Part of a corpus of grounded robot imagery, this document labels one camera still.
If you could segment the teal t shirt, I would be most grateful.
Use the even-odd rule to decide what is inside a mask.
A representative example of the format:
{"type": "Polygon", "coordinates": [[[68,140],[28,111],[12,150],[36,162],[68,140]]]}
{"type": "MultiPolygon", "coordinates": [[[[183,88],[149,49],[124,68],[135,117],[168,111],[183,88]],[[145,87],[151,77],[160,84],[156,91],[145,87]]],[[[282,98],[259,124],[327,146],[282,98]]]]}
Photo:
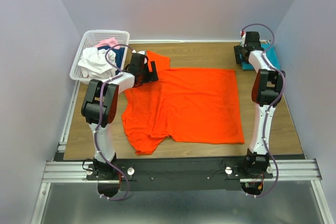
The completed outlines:
{"type": "MultiPolygon", "coordinates": [[[[241,60],[241,67],[244,71],[245,70],[251,70],[251,71],[255,70],[254,67],[250,63],[247,63],[247,62],[243,61],[242,54],[239,54],[239,57],[240,57],[240,60],[241,60]]],[[[276,55],[276,52],[274,50],[274,47],[270,48],[267,51],[267,58],[275,68],[280,69],[280,63],[279,63],[278,57],[276,55]]]]}

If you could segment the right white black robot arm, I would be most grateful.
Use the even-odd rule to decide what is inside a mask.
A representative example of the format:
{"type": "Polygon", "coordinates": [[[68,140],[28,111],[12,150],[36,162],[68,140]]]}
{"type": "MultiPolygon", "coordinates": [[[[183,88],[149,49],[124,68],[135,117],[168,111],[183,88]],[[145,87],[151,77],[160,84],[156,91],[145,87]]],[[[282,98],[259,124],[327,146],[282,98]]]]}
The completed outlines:
{"type": "Polygon", "coordinates": [[[271,155],[269,137],[271,123],[277,104],[281,101],[285,73],[277,69],[267,58],[259,33],[241,31],[242,42],[234,47],[236,63],[249,63],[256,71],[256,79],[251,91],[255,103],[255,123],[252,141],[241,165],[242,173],[249,178],[267,171],[271,155]]]}

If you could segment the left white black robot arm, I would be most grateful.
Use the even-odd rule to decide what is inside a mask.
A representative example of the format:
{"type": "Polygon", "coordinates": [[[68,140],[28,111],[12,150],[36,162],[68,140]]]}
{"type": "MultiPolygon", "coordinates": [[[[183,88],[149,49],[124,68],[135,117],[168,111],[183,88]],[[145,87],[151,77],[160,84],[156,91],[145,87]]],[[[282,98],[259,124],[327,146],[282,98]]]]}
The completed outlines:
{"type": "Polygon", "coordinates": [[[156,64],[149,60],[146,51],[134,51],[130,63],[116,76],[106,81],[90,80],[81,107],[81,115],[92,130],[95,145],[92,164],[86,168],[90,179],[110,180],[119,172],[113,163],[116,160],[115,149],[108,137],[119,94],[158,80],[156,64]]]}

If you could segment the orange t shirt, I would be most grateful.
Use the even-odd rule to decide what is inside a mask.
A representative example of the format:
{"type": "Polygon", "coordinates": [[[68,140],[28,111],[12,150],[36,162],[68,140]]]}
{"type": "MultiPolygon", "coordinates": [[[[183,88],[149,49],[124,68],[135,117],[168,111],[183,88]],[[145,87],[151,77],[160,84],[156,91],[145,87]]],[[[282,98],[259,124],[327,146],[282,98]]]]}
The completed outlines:
{"type": "Polygon", "coordinates": [[[172,68],[148,51],[158,81],[125,91],[124,132],[137,155],[150,155],[167,137],[176,142],[243,144],[238,85],[232,69],[172,68]]]}

